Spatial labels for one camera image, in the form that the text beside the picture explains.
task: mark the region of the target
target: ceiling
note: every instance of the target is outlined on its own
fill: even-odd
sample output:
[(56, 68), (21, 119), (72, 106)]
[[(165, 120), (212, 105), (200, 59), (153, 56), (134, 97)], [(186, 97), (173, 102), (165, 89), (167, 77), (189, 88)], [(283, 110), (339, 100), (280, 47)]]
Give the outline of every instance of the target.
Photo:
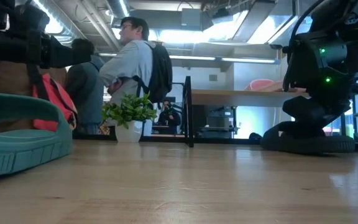
[[(112, 48), (111, 44), (106, 41), (100, 30), (98, 31), (94, 24), (90, 21), (89, 17), (86, 16), (83, 8), (78, 5), (78, 2), (82, 0), (34, 0), (43, 4), (48, 11), (50, 11), (53, 17), (56, 20), (59, 20), (62, 24), (65, 25), (66, 32), (59, 34), (61, 38), (65, 35), (74, 35), (75, 37), (87, 38), (96, 46), (98, 52), (101, 53), (114, 53), (117, 52), (117, 49)], [(106, 11), (108, 8), (107, 0), (88, 0), (94, 8), (97, 10), (97, 13), (100, 15), (104, 23), (111, 27), (111, 16), (109, 16)], [(226, 40), (226, 39), (214, 39), (213, 41), (208, 40), (208, 42), (199, 42), (192, 41), (192, 37), (189, 40), (186, 40), (185, 43), (179, 43), (175, 41), (174, 43), (164, 42), (164, 46), (169, 51), (170, 55), (191, 55), (191, 56), (202, 56), (202, 57), (235, 57), (235, 58), (266, 58), (266, 59), (275, 59), (280, 60), (279, 50), (273, 49), (269, 44), (263, 44), (268, 41), (269, 37), (274, 35), (278, 28), (282, 27), (284, 23), (291, 18), (293, 12), (293, 1), (296, 2), (296, 8), (298, 13), (303, 13), (311, 4), (316, 0), (276, 0), (277, 3), (273, 6), (272, 10), (268, 14), (268, 18), (264, 19), (264, 22), (261, 21), (261, 25), (254, 32), (253, 36), (249, 40), (234, 38), (235, 40)], [(135, 11), (145, 11), (145, 12), (154, 12), (158, 11), (167, 11), (165, 17), (157, 17), (154, 20), (169, 21), (170, 14), (173, 15), (177, 11), (182, 9), (200, 9), (203, 3), (216, 5), (216, 2), (209, 0), (191, 0), (191, 2), (181, 2), (181, 1), (168, 1), (168, 0), (153, 0), (153, 1), (144, 1), (144, 0), (127, 0), (131, 7), (131, 13)], [(225, 0), (221, 0), (220, 4), (225, 4)], [(311, 20), (308, 19), (304, 21), (302, 26), (299, 29), (299, 32), (307, 32), (310, 26)], [(96, 20), (97, 25), (102, 25), (98, 20)], [(289, 29), (287, 29), (282, 35), (278, 36), (271, 44), (286, 45), (289, 40), (290, 32), (293, 29), (294, 24), (292, 24)], [(163, 30), (156, 30), (156, 36), (161, 37)], [(216, 30), (215, 34), (221, 33), (235, 33), (236, 30)], [(115, 34), (116, 38), (118, 31), (114, 30), (111, 32)], [(178, 37), (180, 39), (189, 38), (189, 36)], [(185, 60), (174, 60), (173, 62), (176, 66), (182, 67), (221, 67), (225, 68), (228, 64), (227, 62), (216, 62), (216, 61), (185, 61)]]

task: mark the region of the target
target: teal plastic object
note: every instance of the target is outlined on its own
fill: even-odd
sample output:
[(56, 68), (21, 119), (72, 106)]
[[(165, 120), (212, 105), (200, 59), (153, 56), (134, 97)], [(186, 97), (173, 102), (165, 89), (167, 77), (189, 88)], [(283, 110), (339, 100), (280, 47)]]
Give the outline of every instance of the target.
[(17, 130), (0, 133), (0, 175), (11, 174), (71, 153), (72, 131), (63, 113), (49, 101), (0, 94), (0, 120), (42, 119), (57, 121), (57, 132)]

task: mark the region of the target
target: gray shirt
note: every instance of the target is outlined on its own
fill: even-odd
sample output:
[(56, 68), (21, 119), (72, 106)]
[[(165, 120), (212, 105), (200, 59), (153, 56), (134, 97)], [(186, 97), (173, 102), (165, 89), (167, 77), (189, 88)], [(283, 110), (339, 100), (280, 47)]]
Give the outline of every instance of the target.
[[(151, 48), (143, 40), (133, 40), (123, 47), (120, 52), (107, 62), (101, 69), (100, 75), (104, 86), (109, 87), (118, 78), (132, 78), (138, 76), (148, 86), (152, 75), (153, 55)], [(110, 103), (121, 103), (125, 94), (136, 95), (137, 82), (127, 79), (120, 89), (112, 94)]]

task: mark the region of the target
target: wooden table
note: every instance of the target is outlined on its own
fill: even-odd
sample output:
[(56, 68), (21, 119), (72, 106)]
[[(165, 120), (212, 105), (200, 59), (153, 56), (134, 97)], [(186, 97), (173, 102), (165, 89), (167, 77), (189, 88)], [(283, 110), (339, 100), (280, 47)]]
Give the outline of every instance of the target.
[(358, 223), (358, 154), (77, 141), (0, 178), (0, 223)]
[(308, 97), (306, 93), (191, 90), (194, 105), (282, 107), (286, 100), (296, 96)]

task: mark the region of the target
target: black backpack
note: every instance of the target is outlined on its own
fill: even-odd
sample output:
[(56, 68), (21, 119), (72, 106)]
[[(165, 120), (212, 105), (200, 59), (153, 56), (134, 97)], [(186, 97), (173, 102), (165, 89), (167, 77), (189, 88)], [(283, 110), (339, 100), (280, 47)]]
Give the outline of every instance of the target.
[(152, 103), (162, 102), (167, 93), (172, 90), (172, 62), (168, 51), (161, 44), (152, 47), (153, 68), (149, 86), (146, 86), (141, 78), (135, 76), (133, 79), (138, 82), (137, 96), (140, 89), (143, 88), (144, 93), (150, 93), (149, 100)]

